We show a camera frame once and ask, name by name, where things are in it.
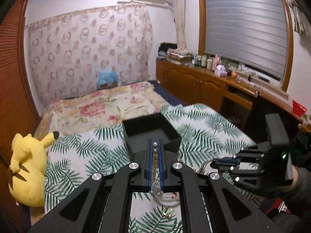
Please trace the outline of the grey window blind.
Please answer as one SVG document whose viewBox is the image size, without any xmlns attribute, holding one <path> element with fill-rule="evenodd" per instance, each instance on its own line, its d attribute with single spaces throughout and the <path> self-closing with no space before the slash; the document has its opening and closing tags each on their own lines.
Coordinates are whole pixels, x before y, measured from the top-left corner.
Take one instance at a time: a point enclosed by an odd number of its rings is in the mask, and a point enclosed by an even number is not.
<svg viewBox="0 0 311 233">
<path fill-rule="evenodd" d="M 287 27 L 281 0 L 206 0 L 204 51 L 284 76 Z"/>
</svg>

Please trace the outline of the black square jewelry box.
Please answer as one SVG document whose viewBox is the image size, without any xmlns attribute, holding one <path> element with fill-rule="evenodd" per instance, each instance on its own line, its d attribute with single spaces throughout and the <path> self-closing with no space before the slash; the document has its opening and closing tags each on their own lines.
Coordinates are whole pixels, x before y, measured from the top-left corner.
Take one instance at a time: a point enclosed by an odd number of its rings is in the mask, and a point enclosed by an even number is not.
<svg viewBox="0 0 311 233">
<path fill-rule="evenodd" d="M 181 136 L 173 125 L 161 113 L 141 116 L 122 122 L 124 139 L 131 157 L 147 148 L 148 140 L 163 140 L 166 151 L 177 153 L 181 144 Z"/>
</svg>

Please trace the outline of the pink floral sheer curtain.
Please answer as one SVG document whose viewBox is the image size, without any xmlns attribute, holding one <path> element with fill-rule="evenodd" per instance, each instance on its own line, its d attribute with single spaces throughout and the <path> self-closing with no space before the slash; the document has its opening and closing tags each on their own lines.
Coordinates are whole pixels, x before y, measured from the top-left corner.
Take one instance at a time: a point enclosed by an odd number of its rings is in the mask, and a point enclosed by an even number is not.
<svg viewBox="0 0 311 233">
<path fill-rule="evenodd" d="M 147 81 L 153 28 L 144 5 L 78 10 L 28 25 L 28 57 L 39 101 L 95 92 L 99 70 L 113 66 L 118 85 Z"/>
</svg>

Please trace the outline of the floral bed quilt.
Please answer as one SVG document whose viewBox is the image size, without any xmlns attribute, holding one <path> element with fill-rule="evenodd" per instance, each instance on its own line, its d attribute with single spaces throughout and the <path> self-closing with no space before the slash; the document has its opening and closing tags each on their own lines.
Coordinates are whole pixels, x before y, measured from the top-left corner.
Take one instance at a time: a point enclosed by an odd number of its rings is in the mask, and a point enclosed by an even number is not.
<svg viewBox="0 0 311 233">
<path fill-rule="evenodd" d="M 58 100 L 45 109 L 34 137 L 41 140 L 52 131 L 64 137 L 114 126 L 123 120 L 153 114 L 167 103 L 148 81 Z"/>
</svg>

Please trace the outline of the wooden sideboard cabinet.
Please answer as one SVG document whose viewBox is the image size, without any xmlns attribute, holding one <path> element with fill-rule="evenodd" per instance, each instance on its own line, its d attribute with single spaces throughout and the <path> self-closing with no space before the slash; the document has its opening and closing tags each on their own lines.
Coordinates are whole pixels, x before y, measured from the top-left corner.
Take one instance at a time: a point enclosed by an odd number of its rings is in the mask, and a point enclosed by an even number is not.
<svg viewBox="0 0 311 233">
<path fill-rule="evenodd" d="M 251 110 L 255 106 L 255 100 L 263 98 L 298 121 L 296 127 L 301 128 L 303 124 L 302 119 L 294 114 L 292 106 L 265 92 L 259 86 L 238 82 L 230 76 L 217 77 L 204 68 L 157 60 L 156 80 L 169 93 L 187 104 L 203 103 L 220 111 L 226 98 Z"/>
</svg>

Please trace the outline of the brown louvered wardrobe door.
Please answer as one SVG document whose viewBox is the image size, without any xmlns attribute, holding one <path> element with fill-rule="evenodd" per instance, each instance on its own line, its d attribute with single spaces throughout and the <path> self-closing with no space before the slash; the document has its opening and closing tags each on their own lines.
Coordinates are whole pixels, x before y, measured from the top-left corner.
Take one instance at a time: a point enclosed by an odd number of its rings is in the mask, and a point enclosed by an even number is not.
<svg viewBox="0 0 311 233">
<path fill-rule="evenodd" d="M 8 188 L 7 170 L 15 134 L 33 133 L 38 125 L 24 58 L 28 0 L 15 0 L 1 23 L 1 232 L 25 232 L 26 219 Z"/>
</svg>

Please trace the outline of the blue plush toy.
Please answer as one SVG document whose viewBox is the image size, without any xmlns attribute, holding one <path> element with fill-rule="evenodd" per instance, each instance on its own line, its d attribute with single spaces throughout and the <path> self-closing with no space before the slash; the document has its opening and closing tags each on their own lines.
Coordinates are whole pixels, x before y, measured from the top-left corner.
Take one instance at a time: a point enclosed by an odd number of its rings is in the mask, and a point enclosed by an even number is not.
<svg viewBox="0 0 311 233">
<path fill-rule="evenodd" d="M 113 86 L 118 85 L 118 75 L 115 66 L 111 70 L 99 70 L 97 78 L 97 87 L 101 88 L 104 85 Z"/>
</svg>

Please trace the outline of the pink bottle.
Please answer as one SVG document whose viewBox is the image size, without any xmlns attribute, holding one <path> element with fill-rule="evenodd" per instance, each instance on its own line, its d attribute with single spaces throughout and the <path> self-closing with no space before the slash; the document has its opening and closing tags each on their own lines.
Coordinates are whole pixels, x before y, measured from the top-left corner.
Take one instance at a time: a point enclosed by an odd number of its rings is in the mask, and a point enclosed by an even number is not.
<svg viewBox="0 0 311 233">
<path fill-rule="evenodd" d="M 211 70 L 215 71 L 219 64 L 220 64 L 220 56 L 215 55 L 215 57 L 212 60 Z"/>
</svg>

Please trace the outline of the stack of folded clothes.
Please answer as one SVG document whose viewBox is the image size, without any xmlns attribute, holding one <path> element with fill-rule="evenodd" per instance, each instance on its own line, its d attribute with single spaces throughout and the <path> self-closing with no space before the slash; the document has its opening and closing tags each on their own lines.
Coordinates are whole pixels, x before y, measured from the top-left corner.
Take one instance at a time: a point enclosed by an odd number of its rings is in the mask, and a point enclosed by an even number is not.
<svg viewBox="0 0 311 233">
<path fill-rule="evenodd" d="M 177 44 L 163 42 L 158 48 L 158 56 L 156 59 L 169 61 L 174 64 L 190 63 L 193 58 L 193 53 L 185 48 L 178 48 Z"/>
</svg>

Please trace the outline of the pink tissue box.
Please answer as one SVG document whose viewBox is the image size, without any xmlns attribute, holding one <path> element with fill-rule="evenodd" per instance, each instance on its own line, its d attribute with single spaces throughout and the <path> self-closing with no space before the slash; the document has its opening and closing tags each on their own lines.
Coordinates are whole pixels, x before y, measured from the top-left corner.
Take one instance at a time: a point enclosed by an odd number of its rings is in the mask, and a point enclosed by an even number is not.
<svg viewBox="0 0 311 233">
<path fill-rule="evenodd" d="M 225 66 L 223 65 L 217 65 L 216 68 L 215 68 L 215 75 L 217 77 L 226 77 L 227 76 L 227 70 L 225 68 Z"/>
</svg>

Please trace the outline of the palm leaf print cloth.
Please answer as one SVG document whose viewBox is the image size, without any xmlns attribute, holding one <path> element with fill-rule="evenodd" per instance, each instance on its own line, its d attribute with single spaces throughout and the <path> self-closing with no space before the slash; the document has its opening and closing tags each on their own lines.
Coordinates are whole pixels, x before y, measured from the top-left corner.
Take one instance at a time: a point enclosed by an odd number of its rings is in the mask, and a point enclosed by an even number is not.
<svg viewBox="0 0 311 233">
<path fill-rule="evenodd" d="M 213 158 L 230 157 L 253 140 L 204 104 L 164 105 L 160 113 L 181 136 L 177 160 L 194 171 L 208 172 Z M 153 184 L 132 198 L 130 232 L 182 232 L 179 194 L 163 193 L 159 164 L 153 158 Z M 121 124 L 60 137 L 48 151 L 44 209 L 51 211 L 94 173 L 110 175 L 133 161 Z"/>
</svg>

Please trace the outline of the red mesh basket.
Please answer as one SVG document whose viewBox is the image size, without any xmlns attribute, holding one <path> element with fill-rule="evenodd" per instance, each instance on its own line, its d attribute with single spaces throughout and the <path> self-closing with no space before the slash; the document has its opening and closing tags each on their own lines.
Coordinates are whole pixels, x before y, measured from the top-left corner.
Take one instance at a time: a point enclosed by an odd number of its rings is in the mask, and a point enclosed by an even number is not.
<svg viewBox="0 0 311 233">
<path fill-rule="evenodd" d="M 293 112 L 299 117 L 303 116 L 307 112 L 307 109 L 303 105 L 296 102 L 295 100 L 292 100 L 292 103 L 293 103 Z"/>
</svg>

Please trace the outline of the yellow Pikachu plush toy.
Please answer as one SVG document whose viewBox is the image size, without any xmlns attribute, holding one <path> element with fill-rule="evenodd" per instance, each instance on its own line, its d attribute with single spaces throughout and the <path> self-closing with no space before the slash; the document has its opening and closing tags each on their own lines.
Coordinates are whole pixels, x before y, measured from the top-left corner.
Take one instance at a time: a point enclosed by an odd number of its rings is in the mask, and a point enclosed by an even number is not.
<svg viewBox="0 0 311 233">
<path fill-rule="evenodd" d="M 28 207 L 44 206 L 46 149 L 58 138 L 58 131 L 47 134 L 42 140 L 31 134 L 14 136 L 7 175 L 10 194 L 18 203 Z"/>
</svg>

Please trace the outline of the tied cream curtain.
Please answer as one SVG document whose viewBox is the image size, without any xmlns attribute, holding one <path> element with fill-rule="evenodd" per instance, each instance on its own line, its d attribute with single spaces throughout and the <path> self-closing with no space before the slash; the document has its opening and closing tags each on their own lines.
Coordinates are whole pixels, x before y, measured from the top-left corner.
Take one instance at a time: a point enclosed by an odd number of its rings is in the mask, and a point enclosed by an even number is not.
<svg viewBox="0 0 311 233">
<path fill-rule="evenodd" d="M 176 26 L 176 44 L 178 48 L 186 49 L 185 0 L 172 0 L 172 5 Z"/>
</svg>

